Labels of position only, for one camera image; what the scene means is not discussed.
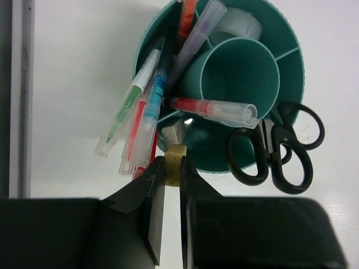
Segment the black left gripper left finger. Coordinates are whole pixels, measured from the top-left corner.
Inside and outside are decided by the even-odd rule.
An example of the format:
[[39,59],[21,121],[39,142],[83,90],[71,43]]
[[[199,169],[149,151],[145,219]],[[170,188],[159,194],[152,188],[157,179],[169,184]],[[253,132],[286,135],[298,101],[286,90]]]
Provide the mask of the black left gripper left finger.
[[111,196],[1,200],[2,268],[154,268],[160,261],[165,162]]

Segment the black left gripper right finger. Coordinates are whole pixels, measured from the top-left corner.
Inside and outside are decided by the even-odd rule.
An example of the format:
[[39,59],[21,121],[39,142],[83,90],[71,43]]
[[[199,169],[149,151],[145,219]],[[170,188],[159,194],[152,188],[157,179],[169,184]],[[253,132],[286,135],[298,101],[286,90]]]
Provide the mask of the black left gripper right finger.
[[347,268],[330,218],[302,197],[227,197],[183,157],[184,268]]

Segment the red gel pen thin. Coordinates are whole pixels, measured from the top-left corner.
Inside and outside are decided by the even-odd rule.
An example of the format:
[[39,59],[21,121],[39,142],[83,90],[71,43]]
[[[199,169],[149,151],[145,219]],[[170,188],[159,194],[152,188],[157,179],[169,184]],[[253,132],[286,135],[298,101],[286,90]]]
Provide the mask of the red gel pen thin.
[[147,156],[146,156],[146,163],[145,164],[141,164],[139,166],[137,166],[135,168],[135,171],[132,175],[132,180],[137,179],[139,176],[142,175],[142,173],[146,170],[146,168],[150,165],[150,163],[155,159],[155,153],[156,153],[156,146],[157,146],[157,138],[158,138],[158,134],[157,131],[155,131],[154,133],[154,138],[153,138],[153,142],[150,146],[150,151],[148,152]]

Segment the green highlighter pen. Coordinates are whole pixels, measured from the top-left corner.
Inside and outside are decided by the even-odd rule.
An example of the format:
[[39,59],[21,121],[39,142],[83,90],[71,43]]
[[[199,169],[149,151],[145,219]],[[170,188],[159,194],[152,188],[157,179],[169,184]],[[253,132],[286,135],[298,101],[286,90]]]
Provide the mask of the green highlighter pen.
[[108,124],[101,139],[94,150],[94,154],[101,158],[108,157],[112,147],[116,144],[118,138],[122,134],[130,116],[135,109],[140,96],[147,87],[149,80],[158,64],[160,52],[162,50],[164,38],[160,38],[140,70],[131,82],[130,87],[126,91],[118,109],[116,110],[112,120]]

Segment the yellow eraser block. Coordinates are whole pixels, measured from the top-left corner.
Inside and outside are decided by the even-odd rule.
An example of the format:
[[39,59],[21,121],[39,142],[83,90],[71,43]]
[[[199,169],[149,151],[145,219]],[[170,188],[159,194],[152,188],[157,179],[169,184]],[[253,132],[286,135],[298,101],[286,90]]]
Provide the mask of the yellow eraser block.
[[187,146],[173,144],[166,151],[165,158],[165,184],[170,187],[180,186],[181,160],[187,155]]

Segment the white eraser block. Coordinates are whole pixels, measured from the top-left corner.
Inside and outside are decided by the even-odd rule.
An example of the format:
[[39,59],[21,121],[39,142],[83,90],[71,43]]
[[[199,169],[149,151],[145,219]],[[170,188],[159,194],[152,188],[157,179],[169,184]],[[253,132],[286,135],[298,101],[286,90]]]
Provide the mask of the white eraser block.
[[162,129],[166,149],[172,145],[181,145],[186,136],[186,126],[183,118],[177,118]]

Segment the large black handled scissors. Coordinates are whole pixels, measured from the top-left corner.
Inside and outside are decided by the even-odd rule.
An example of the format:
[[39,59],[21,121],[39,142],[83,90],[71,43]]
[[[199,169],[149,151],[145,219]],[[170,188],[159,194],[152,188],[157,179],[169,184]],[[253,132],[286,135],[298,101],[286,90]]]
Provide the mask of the large black handled scissors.
[[[319,128],[318,138],[310,144],[300,142],[293,129],[291,115],[298,114],[300,111],[310,115]],[[263,184],[271,174],[273,184],[278,190],[286,194],[301,194],[308,190],[314,176],[313,165],[307,152],[318,148],[323,143],[324,124],[312,109],[293,101],[278,103],[271,114],[275,120],[262,119],[254,129],[241,127],[231,133],[225,148],[229,171],[239,182],[248,186]],[[257,166],[256,175],[246,174],[237,165],[233,151],[237,137],[246,137],[252,143]],[[303,179],[299,185],[290,183],[283,174],[283,165],[291,160],[292,154],[297,155],[303,169]]]

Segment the red gel pen labelled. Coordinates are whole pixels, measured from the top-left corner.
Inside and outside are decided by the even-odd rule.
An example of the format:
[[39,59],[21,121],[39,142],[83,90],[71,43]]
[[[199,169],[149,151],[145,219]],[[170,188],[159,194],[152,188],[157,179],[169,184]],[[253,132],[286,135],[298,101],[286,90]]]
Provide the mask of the red gel pen labelled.
[[164,98],[162,103],[166,107],[230,126],[254,129],[259,123],[257,108],[253,104],[189,98]]

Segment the clear tape roll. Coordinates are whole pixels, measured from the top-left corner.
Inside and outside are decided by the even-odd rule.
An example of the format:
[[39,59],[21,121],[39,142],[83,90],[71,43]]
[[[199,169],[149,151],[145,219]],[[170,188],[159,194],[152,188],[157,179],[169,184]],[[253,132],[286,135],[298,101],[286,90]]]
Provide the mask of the clear tape roll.
[[209,35],[209,40],[213,45],[235,37],[259,40],[262,31],[261,24],[251,13],[228,7],[227,12]]

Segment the clear pen cap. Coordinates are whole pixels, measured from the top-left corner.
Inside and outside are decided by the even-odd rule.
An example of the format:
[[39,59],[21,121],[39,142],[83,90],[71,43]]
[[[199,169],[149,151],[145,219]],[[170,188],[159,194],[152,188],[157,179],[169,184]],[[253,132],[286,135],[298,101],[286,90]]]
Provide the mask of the clear pen cap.
[[176,64],[168,77],[167,87],[170,89],[179,79],[191,59],[207,40],[212,30],[226,13],[227,8],[221,1],[208,1],[194,28],[180,50]]

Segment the red highlighter pen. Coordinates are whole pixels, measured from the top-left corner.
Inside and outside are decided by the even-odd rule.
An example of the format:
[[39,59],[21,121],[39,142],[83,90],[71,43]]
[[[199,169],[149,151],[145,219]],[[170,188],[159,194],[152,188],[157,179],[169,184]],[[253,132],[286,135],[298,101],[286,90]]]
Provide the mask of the red highlighter pen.
[[177,29],[177,38],[176,38],[176,44],[178,50],[180,50],[183,47],[186,39],[188,38],[191,32],[196,5],[197,5],[197,0],[182,1],[182,8],[179,18],[179,25]]

